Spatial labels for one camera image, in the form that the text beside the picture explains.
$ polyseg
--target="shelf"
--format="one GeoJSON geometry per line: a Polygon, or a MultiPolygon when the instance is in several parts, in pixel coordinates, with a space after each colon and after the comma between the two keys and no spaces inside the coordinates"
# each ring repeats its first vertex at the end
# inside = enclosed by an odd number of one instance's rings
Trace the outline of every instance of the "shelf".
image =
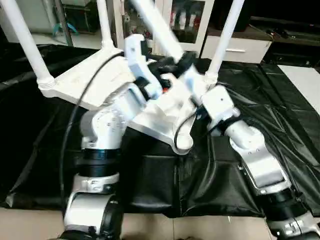
{"type": "MultiPolygon", "coordinates": [[[[222,31],[215,29],[213,24],[209,23],[207,32],[208,32],[208,36],[220,37],[222,31]]],[[[244,31],[234,32],[232,34],[232,37],[237,39],[252,39],[252,40],[263,40],[263,41],[273,40],[273,38],[269,34],[265,33],[262,30],[254,28],[252,26],[247,26],[247,28],[244,31]]]]}
{"type": "MultiPolygon", "coordinates": [[[[275,27],[271,25],[254,25],[254,28],[257,29],[257,31],[261,31],[262,33],[265,33],[266,35],[268,35],[266,31],[271,31],[275,27]]],[[[320,34],[310,33],[310,32],[301,32],[301,31],[292,31],[292,30],[287,30],[285,28],[284,30],[286,30],[288,34],[288,38],[284,38],[278,33],[274,32],[274,35],[272,37],[273,42],[320,47],[320,34]]]]}

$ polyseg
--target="crumpled black plastic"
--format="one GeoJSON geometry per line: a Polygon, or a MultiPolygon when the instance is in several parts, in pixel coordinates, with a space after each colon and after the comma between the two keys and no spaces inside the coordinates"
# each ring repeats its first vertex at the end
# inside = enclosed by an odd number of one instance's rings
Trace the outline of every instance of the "crumpled black plastic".
{"type": "MultiPolygon", "coordinates": [[[[57,76],[95,52],[92,49],[42,45],[40,52],[57,76]]],[[[201,59],[204,73],[210,61],[201,59]]],[[[0,202],[3,207],[59,209],[59,150],[73,104],[45,98],[18,44],[0,49],[0,202]]],[[[320,216],[320,117],[275,65],[224,62],[219,72],[234,103],[248,122],[268,129],[285,156],[312,213],[320,216]]],[[[65,187],[70,192],[82,157],[79,121],[70,133],[65,155],[65,187]]],[[[122,143],[120,188],[128,213],[163,213],[168,217],[228,215],[263,217],[243,174],[240,157],[227,137],[201,138],[206,123],[192,129],[195,147],[174,154],[158,140],[128,128],[122,143]]]]}

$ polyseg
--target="white metal tube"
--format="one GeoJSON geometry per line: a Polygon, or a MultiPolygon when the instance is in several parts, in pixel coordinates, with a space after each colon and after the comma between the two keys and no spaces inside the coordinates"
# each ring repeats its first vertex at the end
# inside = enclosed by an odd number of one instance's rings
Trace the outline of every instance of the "white metal tube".
{"type": "Polygon", "coordinates": [[[106,0],[97,0],[96,4],[98,7],[100,28],[102,34],[102,47],[113,47],[114,43],[111,39],[106,0]]]}
{"type": "Polygon", "coordinates": [[[235,30],[242,6],[244,5],[245,0],[233,0],[228,17],[225,21],[220,41],[218,47],[215,50],[215,54],[212,58],[210,67],[205,75],[208,78],[218,78],[218,72],[221,66],[221,63],[225,57],[226,49],[229,45],[229,41],[232,37],[232,34],[235,30]]]}
{"type": "Polygon", "coordinates": [[[55,79],[50,75],[45,62],[41,57],[37,45],[19,10],[18,4],[15,0],[0,0],[0,2],[37,77],[39,87],[52,87],[55,84],[55,79]]]}
{"type": "Polygon", "coordinates": [[[176,62],[184,54],[176,36],[170,31],[169,26],[163,19],[161,13],[151,0],[131,0],[135,8],[142,15],[144,23],[149,30],[152,30],[153,36],[159,41],[169,56],[173,57],[176,62]]]}

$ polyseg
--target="drawer handle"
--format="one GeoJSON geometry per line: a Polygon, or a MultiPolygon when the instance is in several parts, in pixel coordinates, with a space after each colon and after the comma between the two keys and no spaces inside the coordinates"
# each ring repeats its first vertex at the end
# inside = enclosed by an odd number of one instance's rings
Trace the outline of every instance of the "drawer handle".
{"type": "Polygon", "coordinates": [[[234,49],[234,48],[227,48],[225,50],[226,52],[233,52],[233,53],[245,53],[246,50],[243,49],[234,49]]]}

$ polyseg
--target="robotic arm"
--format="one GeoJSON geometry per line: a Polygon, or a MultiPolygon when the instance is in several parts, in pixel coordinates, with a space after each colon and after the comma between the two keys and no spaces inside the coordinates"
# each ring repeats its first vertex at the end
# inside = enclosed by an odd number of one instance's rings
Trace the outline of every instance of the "robotic arm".
{"type": "Polygon", "coordinates": [[[119,240],[123,210],[116,196],[120,145],[128,121],[146,100],[134,83],[123,85],[80,123],[83,159],[73,180],[61,239],[119,240]]]}
{"type": "Polygon", "coordinates": [[[226,89],[217,85],[201,100],[212,119],[211,126],[230,137],[232,148],[241,156],[241,169],[266,215],[271,233],[278,239],[302,235],[320,238],[312,214],[295,196],[287,173],[267,149],[263,134],[239,117],[226,89]]]}

